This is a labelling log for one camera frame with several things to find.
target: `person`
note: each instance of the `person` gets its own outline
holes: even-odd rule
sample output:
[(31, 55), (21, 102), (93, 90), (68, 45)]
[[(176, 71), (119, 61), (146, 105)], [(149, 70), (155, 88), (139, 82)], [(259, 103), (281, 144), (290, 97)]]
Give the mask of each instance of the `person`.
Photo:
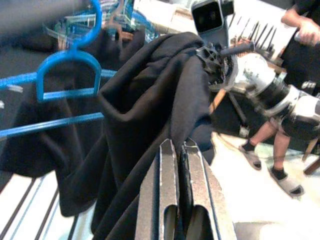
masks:
[[(286, 83), (298, 88), (306, 81), (319, 83), (320, 47), (315, 45), (320, 42), (320, 0), (296, 0), (294, 6), (285, 12), (281, 21), (288, 26), (296, 27), (300, 38), (297, 42), (292, 37), (282, 56), (283, 67), (287, 70)], [(284, 170), (285, 154), (291, 138), (276, 119), (271, 118), (265, 122), (239, 149), (254, 169), (261, 170), (261, 161), (255, 154), (255, 147), (274, 135), (274, 164), (269, 170), (270, 174), (290, 196), (300, 196), (304, 193), (303, 187)]]

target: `blue plastic hanger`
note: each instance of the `blue plastic hanger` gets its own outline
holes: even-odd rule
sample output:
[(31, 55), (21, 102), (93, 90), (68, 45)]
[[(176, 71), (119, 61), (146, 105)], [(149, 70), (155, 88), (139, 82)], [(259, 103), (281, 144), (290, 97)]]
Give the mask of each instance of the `blue plastic hanger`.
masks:
[[(9, 85), (19, 85), (35, 82), (36, 96), (39, 102), (46, 102), (63, 98), (91, 97), (97, 95), (101, 77), (112, 77), (116, 72), (112, 70), (101, 69), (99, 62), (91, 54), (78, 50), (78, 48), (87, 46), (92, 41), (94, 41), (101, 30), (102, 11), (99, 0), (91, 0), (91, 2), (96, 14), (96, 24), (87, 35), (83, 36), (82, 38), (75, 39), (70, 49), (59, 51), (50, 55), (41, 63), (37, 72), (31, 72), (1, 79), (0, 89), (7, 88)], [(93, 87), (77, 90), (44, 92), (45, 74), (50, 70), (50, 68), (66, 61), (80, 61), (92, 67), (95, 72)], [(45, 131), (48, 129), (58, 128), (70, 124), (99, 120), (102, 118), (104, 118), (104, 115), (101, 112), (96, 112), (75, 117), (67, 117), (58, 120), (14, 127), (10, 129), (1, 130), (0, 139)]]

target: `robotic arm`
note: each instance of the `robotic arm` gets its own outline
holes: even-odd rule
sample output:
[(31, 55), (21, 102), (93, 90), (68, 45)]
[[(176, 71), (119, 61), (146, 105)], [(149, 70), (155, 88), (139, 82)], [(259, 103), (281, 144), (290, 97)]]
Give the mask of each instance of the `robotic arm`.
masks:
[[(226, 43), (228, 29), (222, 6), (230, 1), (202, 0), (191, 8), (198, 34), (206, 46), (197, 50), (204, 70), (211, 76), (211, 91), (230, 91), (238, 74), (236, 55), (255, 51), (254, 43), (232, 48)], [(274, 118), (291, 137), (312, 140), (320, 136), (320, 100), (284, 81), (257, 53), (245, 56), (244, 76), (248, 80), (246, 96), (261, 113)]]

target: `person's hand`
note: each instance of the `person's hand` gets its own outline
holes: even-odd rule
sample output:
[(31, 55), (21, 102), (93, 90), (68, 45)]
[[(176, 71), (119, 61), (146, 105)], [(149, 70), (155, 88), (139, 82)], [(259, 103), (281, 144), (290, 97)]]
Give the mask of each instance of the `person's hand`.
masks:
[(304, 45), (314, 46), (320, 42), (320, 26), (311, 19), (301, 23), (299, 41)]

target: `black fabric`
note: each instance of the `black fabric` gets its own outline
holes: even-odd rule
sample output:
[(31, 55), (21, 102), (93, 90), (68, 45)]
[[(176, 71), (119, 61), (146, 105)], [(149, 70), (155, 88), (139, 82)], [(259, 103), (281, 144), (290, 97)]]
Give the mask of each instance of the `black fabric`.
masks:
[[(306, 14), (320, 25), (320, 0), (295, 0), (297, 12)], [(303, 82), (311, 81), (320, 84), (320, 46), (302, 45), (290, 40), (282, 58), (283, 67), (287, 69), (285, 82), (301, 89)]]
[(191, 33), (160, 37), (142, 48), (101, 89), (109, 153), (91, 226), (94, 239), (122, 239), (113, 235), (115, 226), (126, 228), (128, 223), (122, 219), (166, 138), (172, 139), (179, 154), (188, 136), (202, 135), (198, 138), (201, 151), (213, 152), (208, 75), (194, 55), (202, 44)]
[[(117, 70), (144, 45), (144, 42), (144, 31), (135, 32), (133, 40), (124, 46), (119, 46), (116, 41), (111, 40), (106, 31), (103, 31), (84, 50), (95, 56), (102, 68)], [(20, 59), (19, 64), (27, 60)], [(101, 86), (107, 80), (102, 79)], [(89, 66), (70, 61), (56, 65), (46, 74), (44, 88), (45, 92), (74, 90), (92, 87), (93, 83), (94, 72)], [(0, 99), (3, 99), (7, 92), (1, 91), (0, 94)], [(29, 84), (24, 88), (23, 95), (19, 96), (19, 106), (14, 106), (18, 111), (10, 106), (16, 101), (14, 97), (17, 93), (10, 95), (5, 97), (6, 108), (1, 116), (8, 124), (2, 124), (2, 129), (100, 112), (96, 97), (38, 103), (35, 84)], [(102, 121), (98, 120), (9, 138), (2, 143), (4, 147), (0, 157), (0, 170), (28, 177), (40, 177), (52, 170), (58, 170), (58, 175), (65, 176), (83, 162), (100, 137), (101, 125)]]
[[(140, 45), (124, 46), (118, 60), (132, 55), (137, 46)], [(64, 216), (83, 212), (96, 201), (91, 225), (94, 239), (132, 239), (140, 184), (165, 139), (172, 139), (179, 155), (184, 140), (191, 137), (206, 160), (211, 163), (213, 159), (209, 76), (195, 55), (195, 50), (202, 46), (202, 40), (193, 33), (166, 35), (145, 45), (101, 88), (99, 106), (96, 99), (90, 102), (88, 98), (78, 108), (72, 101), (79, 99), (39, 106), (34, 102), (35, 92), (31, 91), (18, 112), (16, 124), (66, 117), (89, 101), (94, 110), (102, 110), (103, 128), (99, 122), (92, 122), (9, 139), (0, 169), (27, 176), (55, 170)], [(101, 48), (98, 44), (91, 51), (102, 66), (108, 65), (108, 61), (103, 61)], [(53, 86), (45, 83), (47, 91), (89, 84), (86, 79), (93, 73), (86, 66), (69, 64), (53, 69), (47, 76), (58, 83)], [(79, 74), (66, 74), (70, 69)], [(62, 75), (66, 80), (58, 81)], [(98, 140), (93, 141), (98, 137), (91, 133), (88, 124), (100, 132)], [(82, 134), (79, 126), (85, 131)]]

